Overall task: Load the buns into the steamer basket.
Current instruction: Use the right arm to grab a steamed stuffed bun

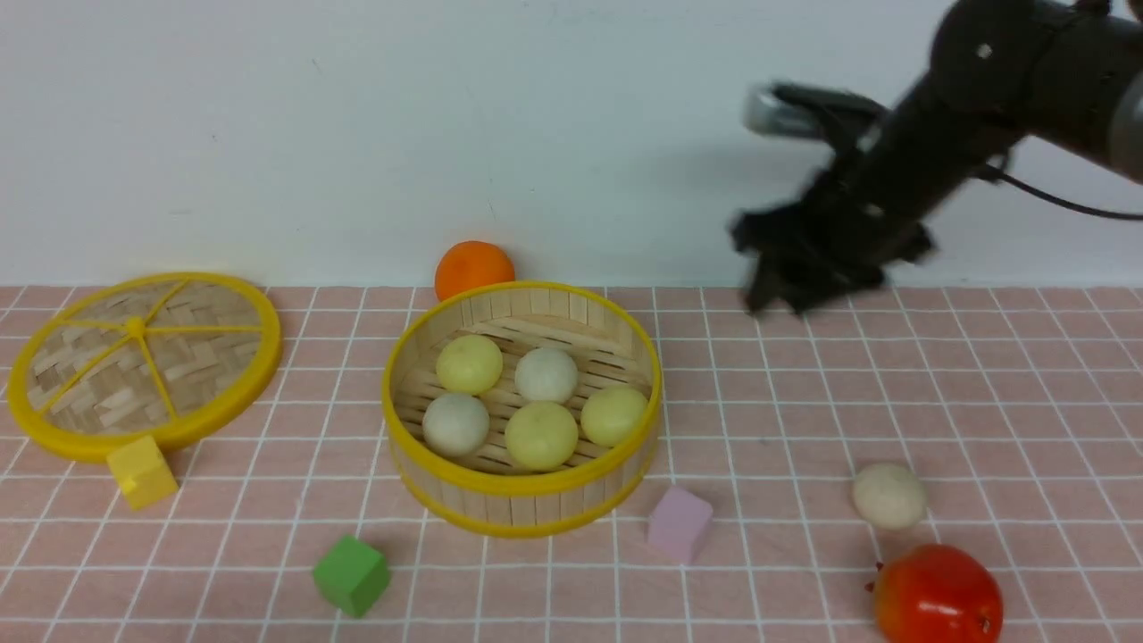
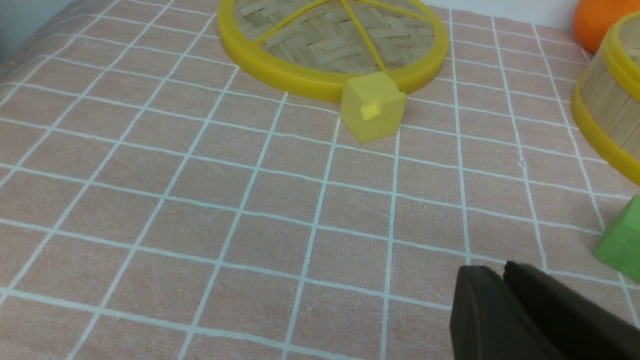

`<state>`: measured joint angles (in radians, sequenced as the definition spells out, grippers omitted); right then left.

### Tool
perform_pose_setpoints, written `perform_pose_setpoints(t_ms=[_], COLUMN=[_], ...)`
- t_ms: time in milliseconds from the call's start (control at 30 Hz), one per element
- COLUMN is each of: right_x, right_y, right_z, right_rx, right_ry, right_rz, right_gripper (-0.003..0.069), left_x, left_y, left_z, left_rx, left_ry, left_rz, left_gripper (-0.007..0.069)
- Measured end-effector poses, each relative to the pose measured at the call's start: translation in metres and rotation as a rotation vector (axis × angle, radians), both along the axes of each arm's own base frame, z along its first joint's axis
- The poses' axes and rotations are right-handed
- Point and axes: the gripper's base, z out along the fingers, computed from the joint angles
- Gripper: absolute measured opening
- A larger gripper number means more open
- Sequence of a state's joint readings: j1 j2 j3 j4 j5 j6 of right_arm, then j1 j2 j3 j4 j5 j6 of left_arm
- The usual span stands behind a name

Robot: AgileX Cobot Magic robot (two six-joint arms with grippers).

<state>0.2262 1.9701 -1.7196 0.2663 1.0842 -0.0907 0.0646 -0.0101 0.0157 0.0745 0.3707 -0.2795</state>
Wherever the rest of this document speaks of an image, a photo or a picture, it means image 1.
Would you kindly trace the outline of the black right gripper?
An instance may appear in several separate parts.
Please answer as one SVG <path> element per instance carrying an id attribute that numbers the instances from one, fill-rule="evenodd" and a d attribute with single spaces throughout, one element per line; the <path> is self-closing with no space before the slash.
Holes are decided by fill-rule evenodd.
<path id="1" fill-rule="evenodd" d="M 732 223 L 736 251 L 759 254 L 743 290 L 748 313 L 788 305 L 805 316 L 881 289 L 882 265 L 930 251 L 925 217 L 1028 131 L 1020 94 L 936 77 L 886 108 L 857 138 L 828 144 L 833 156 L 799 196 Z M 788 265 L 792 255 L 821 263 Z"/>

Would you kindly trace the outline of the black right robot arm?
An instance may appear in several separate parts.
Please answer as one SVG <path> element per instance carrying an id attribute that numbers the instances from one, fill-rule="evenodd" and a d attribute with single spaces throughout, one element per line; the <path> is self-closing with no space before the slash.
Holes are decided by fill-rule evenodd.
<path id="1" fill-rule="evenodd" d="M 1108 1 L 956 1 L 930 61 L 897 106 L 812 85 L 748 94 L 748 129 L 821 140 L 831 163 L 786 204 L 740 212 L 732 246 L 754 254 L 742 298 L 751 316 L 784 302 L 797 316 L 886 284 L 886 267 L 932 252 L 924 219 L 967 180 L 1005 182 L 1071 211 L 1076 204 L 1008 174 L 1029 136 L 1128 180 L 1140 160 L 1142 31 Z"/>

